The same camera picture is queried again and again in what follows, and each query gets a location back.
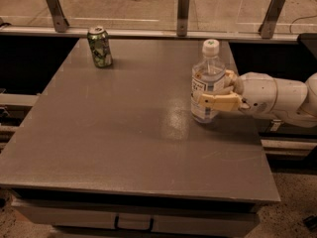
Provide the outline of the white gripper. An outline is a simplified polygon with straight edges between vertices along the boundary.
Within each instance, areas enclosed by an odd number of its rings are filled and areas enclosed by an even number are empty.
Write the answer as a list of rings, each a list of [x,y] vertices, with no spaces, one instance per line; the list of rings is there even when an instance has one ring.
[[[224,76],[224,86],[238,85],[235,91],[227,95],[211,95],[203,93],[198,97],[198,103],[206,108],[217,111],[231,112],[239,109],[246,115],[257,118],[268,118],[277,96],[275,80],[265,73],[248,72],[240,75],[227,69]]]

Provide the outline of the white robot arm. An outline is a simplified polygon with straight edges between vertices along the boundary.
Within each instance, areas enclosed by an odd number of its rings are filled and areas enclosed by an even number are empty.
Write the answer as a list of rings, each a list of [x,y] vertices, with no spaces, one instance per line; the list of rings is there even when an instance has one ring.
[[[212,111],[240,111],[257,119],[312,128],[317,125],[316,77],[314,73],[302,82],[257,72],[237,76],[227,70],[223,89],[198,91],[193,99]]]

